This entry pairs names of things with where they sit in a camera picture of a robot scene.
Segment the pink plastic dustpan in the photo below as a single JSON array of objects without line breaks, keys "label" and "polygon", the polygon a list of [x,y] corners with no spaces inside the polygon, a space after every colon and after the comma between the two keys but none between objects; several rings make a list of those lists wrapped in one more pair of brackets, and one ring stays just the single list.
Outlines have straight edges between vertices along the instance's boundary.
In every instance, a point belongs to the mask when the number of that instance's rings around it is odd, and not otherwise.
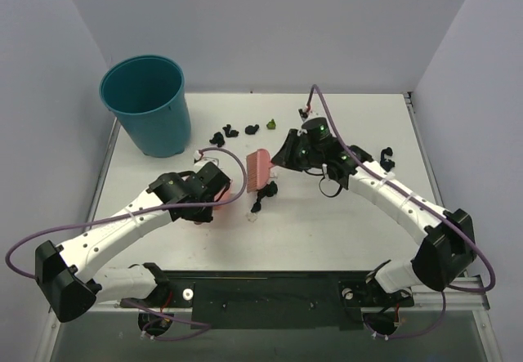
[{"label": "pink plastic dustpan", "polygon": [[230,199],[231,197],[231,186],[232,181],[230,181],[215,197],[214,201],[218,203],[217,206],[211,207],[212,213],[220,211],[223,207],[223,203]]}]

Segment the pink hand brush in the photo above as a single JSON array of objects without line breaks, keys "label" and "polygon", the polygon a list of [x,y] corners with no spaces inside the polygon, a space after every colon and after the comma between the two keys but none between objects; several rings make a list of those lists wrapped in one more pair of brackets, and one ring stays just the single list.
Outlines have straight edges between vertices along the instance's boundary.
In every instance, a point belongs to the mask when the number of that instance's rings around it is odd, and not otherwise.
[{"label": "pink hand brush", "polygon": [[246,191],[252,193],[264,188],[271,176],[271,169],[275,165],[267,149],[258,149],[246,156],[247,187]]}]

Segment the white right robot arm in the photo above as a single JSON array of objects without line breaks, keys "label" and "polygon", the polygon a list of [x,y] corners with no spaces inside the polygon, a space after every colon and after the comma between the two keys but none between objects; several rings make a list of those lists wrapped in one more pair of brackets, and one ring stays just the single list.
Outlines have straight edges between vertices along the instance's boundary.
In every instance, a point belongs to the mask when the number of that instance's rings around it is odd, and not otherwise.
[{"label": "white right robot arm", "polygon": [[380,208],[418,245],[412,259],[386,261],[369,273],[364,291],[375,304],[383,304],[395,292],[414,285],[441,292],[476,258],[468,245],[473,226],[466,212],[449,212],[416,195],[360,147],[343,148],[324,117],[291,129],[271,162],[298,172],[321,170],[344,190]]}]

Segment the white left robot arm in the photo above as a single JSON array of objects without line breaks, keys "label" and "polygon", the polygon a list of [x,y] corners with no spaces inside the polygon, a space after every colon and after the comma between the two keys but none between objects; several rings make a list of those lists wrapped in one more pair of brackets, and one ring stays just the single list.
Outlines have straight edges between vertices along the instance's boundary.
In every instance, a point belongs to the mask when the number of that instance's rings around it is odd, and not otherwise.
[{"label": "white left robot arm", "polygon": [[107,262],[151,231],[183,219],[212,220],[211,203],[224,198],[230,178],[214,163],[197,172],[165,173],[116,213],[116,221],[55,245],[35,250],[37,285],[61,323],[77,319],[97,303],[125,298],[159,306],[169,280],[154,263],[109,268]]}]

